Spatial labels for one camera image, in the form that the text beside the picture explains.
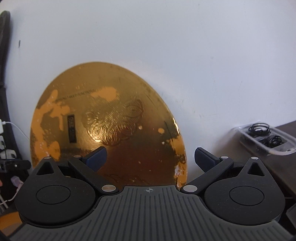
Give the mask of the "round gold box lid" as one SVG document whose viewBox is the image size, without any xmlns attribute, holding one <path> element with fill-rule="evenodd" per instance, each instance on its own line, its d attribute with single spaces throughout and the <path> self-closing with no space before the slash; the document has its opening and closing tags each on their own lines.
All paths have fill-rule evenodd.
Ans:
<svg viewBox="0 0 296 241">
<path fill-rule="evenodd" d="M 111 63 L 76 65 L 57 76 L 35 108 L 30 133 L 33 166 L 85 156 L 105 147 L 98 175 L 118 187 L 187 181 L 179 127 L 159 94 L 133 72 Z"/>
</svg>

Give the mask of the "bottom white charger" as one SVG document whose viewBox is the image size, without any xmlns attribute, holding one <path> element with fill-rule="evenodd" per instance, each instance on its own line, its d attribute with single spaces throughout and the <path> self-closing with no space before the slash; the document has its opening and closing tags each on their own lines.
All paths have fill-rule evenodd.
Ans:
<svg viewBox="0 0 296 241">
<path fill-rule="evenodd" d="M 3 159 L 3 160 L 17 158 L 16 152 L 11 149 L 2 150 L 0 153 L 0 156 L 1 156 L 1 159 Z"/>
</svg>

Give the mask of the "white charger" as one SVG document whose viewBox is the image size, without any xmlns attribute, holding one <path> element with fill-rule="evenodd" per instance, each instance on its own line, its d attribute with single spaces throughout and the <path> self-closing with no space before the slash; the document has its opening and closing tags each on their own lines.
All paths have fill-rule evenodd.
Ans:
<svg viewBox="0 0 296 241">
<path fill-rule="evenodd" d="M 1 159 L 3 159 L 3 160 L 17 158 L 16 152 L 11 149 L 2 150 L 0 153 L 0 156 L 1 156 Z"/>
<path fill-rule="evenodd" d="M 5 144 L 5 141 L 4 141 L 4 137 L 3 136 L 0 136 L 0 149 L 1 150 L 5 150 L 6 149 L 6 144 Z"/>
<path fill-rule="evenodd" d="M 0 120 L 0 134 L 4 133 L 4 125 L 6 125 L 6 122 Z"/>
</svg>

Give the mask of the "middle white charger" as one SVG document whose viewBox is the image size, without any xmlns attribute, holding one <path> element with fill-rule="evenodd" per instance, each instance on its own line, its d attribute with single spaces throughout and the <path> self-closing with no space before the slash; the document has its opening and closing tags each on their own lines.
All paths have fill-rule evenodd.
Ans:
<svg viewBox="0 0 296 241">
<path fill-rule="evenodd" d="M 5 141 L 4 141 L 4 137 L 3 136 L 0 136 L 0 149 L 1 150 L 5 150 L 6 149 L 6 144 L 5 144 Z"/>
</svg>

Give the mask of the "top white charger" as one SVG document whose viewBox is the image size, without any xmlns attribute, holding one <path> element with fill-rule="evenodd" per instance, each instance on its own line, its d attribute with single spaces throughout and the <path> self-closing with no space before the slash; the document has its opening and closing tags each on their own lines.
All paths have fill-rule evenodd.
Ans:
<svg viewBox="0 0 296 241">
<path fill-rule="evenodd" d="M 6 122 L 0 120 L 0 134 L 4 133 L 4 125 L 6 125 Z"/>
</svg>

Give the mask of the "round gold box base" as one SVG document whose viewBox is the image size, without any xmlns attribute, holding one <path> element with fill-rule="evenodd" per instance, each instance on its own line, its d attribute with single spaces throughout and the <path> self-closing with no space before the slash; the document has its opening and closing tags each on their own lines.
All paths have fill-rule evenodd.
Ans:
<svg viewBox="0 0 296 241">
<path fill-rule="evenodd" d="M 14 232 L 20 225 L 22 225 L 19 213 L 11 212 L 1 216 L 0 225 L 1 231 L 5 235 L 9 235 L 10 233 Z"/>
</svg>

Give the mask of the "clear plastic tray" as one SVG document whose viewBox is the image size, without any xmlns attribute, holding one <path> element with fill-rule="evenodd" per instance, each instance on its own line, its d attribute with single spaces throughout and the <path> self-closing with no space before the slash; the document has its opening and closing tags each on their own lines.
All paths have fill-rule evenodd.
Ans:
<svg viewBox="0 0 296 241">
<path fill-rule="evenodd" d="M 267 155 L 287 156 L 295 153 L 295 137 L 267 123 L 253 123 L 233 129 L 240 142 L 251 151 Z"/>
</svg>

